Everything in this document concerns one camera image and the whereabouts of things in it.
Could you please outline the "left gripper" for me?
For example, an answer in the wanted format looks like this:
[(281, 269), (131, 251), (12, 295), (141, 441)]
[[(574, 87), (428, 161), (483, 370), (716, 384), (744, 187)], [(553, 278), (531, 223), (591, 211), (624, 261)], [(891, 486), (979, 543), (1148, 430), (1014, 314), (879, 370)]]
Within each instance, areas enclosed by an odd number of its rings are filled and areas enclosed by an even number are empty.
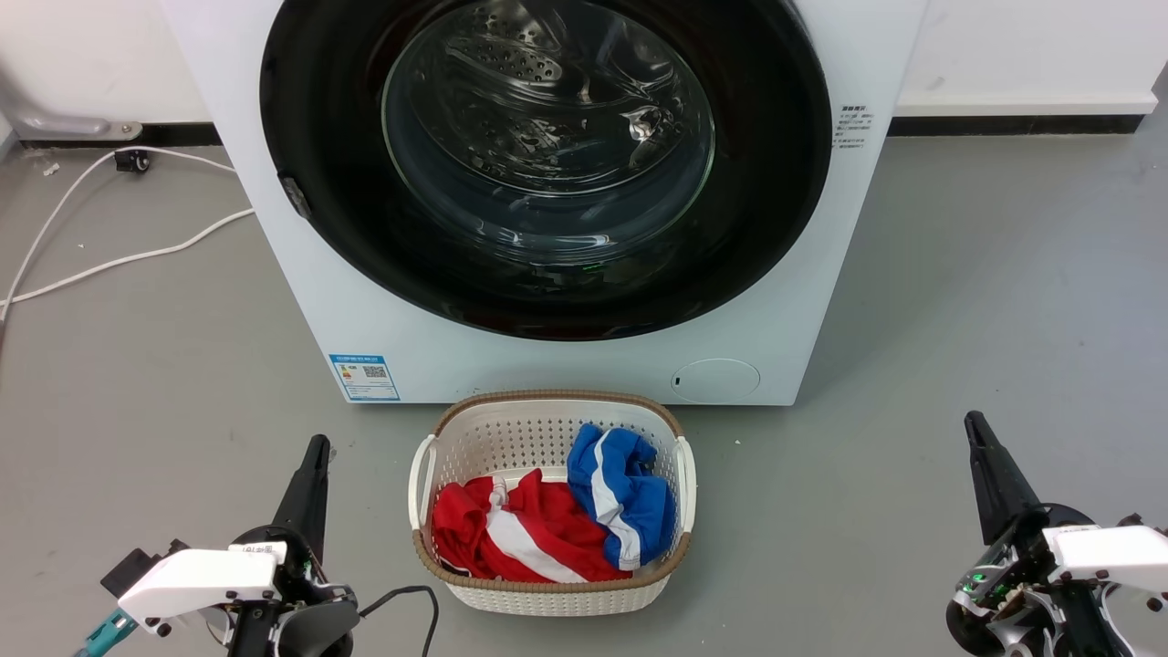
[(356, 595), (347, 585), (324, 574), (324, 544), (329, 499), (332, 443), (326, 435), (310, 437), (301, 465), (274, 520), (239, 535), (235, 545), (274, 542), (285, 548), (274, 574), (252, 599), (225, 604), (228, 656), (350, 656), (359, 625)]

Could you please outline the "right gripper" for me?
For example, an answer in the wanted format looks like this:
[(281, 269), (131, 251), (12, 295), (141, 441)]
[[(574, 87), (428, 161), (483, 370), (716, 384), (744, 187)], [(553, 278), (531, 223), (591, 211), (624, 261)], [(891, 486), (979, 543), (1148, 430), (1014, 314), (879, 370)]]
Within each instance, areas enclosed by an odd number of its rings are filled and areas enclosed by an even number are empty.
[(1065, 505), (1040, 504), (983, 412), (968, 412), (964, 428), (987, 549), (946, 606), (952, 639), (972, 656), (1131, 656), (1106, 609), (1117, 585), (1106, 570), (1059, 574), (1048, 541), (1096, 525)]

